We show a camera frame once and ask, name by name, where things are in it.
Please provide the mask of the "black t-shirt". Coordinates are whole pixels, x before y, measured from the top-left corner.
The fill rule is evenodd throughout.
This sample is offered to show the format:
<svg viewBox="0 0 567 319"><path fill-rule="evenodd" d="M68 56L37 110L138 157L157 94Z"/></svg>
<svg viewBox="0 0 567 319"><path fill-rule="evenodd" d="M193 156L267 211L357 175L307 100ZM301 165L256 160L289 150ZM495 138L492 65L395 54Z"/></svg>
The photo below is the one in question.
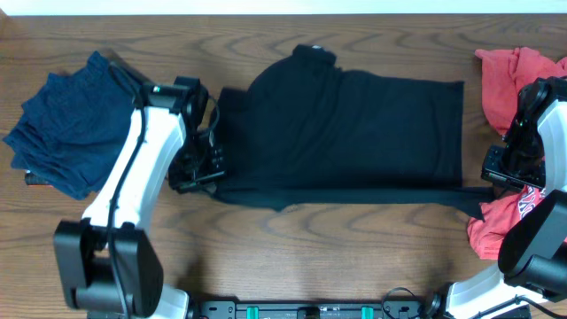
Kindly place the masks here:
<svg viewBox="0 0 567 319"><path fill-rule="evenodd" d="M491 190L462 182L461 82L384 77L299 45L248 89L223 89L220 201L440 204L480 218Z"/></svg>

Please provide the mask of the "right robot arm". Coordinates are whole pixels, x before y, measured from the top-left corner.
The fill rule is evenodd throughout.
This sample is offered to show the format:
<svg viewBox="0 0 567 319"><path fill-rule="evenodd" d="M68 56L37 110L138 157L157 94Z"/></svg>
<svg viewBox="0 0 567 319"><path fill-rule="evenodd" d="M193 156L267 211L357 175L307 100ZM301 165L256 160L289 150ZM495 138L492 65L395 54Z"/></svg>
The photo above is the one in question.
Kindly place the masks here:
<svg viewBox="0 0 567 319"><path fill-rule="evenodd" d="M494 264L431 295L412 318L556 318L566 298L566 79L539 78L518 93L517 111L485 156L483 179L501 188L470 221L470 245Z"/></svg>

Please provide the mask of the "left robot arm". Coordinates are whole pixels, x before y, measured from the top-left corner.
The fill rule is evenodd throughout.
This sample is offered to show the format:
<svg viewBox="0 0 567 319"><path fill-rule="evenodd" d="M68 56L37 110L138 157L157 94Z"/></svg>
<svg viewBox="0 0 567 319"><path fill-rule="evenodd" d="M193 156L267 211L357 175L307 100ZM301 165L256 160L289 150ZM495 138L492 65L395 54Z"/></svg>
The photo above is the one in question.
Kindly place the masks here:
<svg viewBox="0 0 567 319"><path fill-rule="evenodd" d="M226 175L214 127L201 128L211 97L197 78L143 84L128 137L95 200L53 238L66 304L91 318L197 318L190 295L165 284L150 239L163 183L206 191Z"/></svg>

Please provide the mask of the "red t-shirt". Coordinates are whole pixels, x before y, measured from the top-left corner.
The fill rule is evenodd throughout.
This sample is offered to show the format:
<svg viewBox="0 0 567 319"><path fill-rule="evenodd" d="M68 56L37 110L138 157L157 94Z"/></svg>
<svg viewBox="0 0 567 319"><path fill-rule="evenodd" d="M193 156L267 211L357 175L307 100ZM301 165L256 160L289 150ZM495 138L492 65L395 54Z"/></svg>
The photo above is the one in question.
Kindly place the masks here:
<svg viewBox="0 0 567 319"><path fill-rule="evenodd" d="M538 78L566 75L566 59L554 61L528 47L475 51L482 65L482 107L492 128L505 135L517 111L517 95ZM509 230L528 215L546 196L545 190L525 186L503 198L481 203L483 221L471 218L467 233L470 246L482 260L498 259Z"/></svg>

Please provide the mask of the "folded navy blue garment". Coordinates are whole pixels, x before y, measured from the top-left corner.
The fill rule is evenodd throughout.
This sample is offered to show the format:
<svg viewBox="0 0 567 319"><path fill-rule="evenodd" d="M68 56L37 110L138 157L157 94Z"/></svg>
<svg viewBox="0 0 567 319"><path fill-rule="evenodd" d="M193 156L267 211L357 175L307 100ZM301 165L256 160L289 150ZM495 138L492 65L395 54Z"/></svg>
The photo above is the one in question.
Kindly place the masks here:
<svg viewBox="0 0 567 319"><path fill-rule="evenodd" d="M74 199L100 191L127 139L136 89L97 51L74 74L49 74L4 138L12 168Z"/></svg>

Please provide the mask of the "dark folded garment under stack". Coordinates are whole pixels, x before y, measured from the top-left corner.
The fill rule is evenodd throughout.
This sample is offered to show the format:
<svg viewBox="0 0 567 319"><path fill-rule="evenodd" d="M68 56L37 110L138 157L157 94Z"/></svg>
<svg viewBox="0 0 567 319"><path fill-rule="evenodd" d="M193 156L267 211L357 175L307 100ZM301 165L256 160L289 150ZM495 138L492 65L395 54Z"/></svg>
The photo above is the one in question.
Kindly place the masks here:
<svg viewBox="0 0 567 319"><path fill-rule="evenodd" d="M51 184L45 180L44 178L34 174L31 171L27 171L24 175L24 182L27 186L48 186L51 187Z"/></svg>

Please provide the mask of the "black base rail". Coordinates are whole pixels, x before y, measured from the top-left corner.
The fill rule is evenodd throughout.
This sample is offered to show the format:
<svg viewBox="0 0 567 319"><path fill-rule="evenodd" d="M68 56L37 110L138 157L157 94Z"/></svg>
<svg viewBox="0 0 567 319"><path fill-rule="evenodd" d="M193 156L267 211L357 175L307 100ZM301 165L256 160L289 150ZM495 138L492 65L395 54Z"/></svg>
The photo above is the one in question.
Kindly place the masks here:
<svg viewBox="0 0 567 319"><path fill-rule="evenodd" d="M241 303L234 301L190 302L189 319L383 319L420 318L423 311L418 301L387 301L385 310L380 303L293 304Z"/></svg>

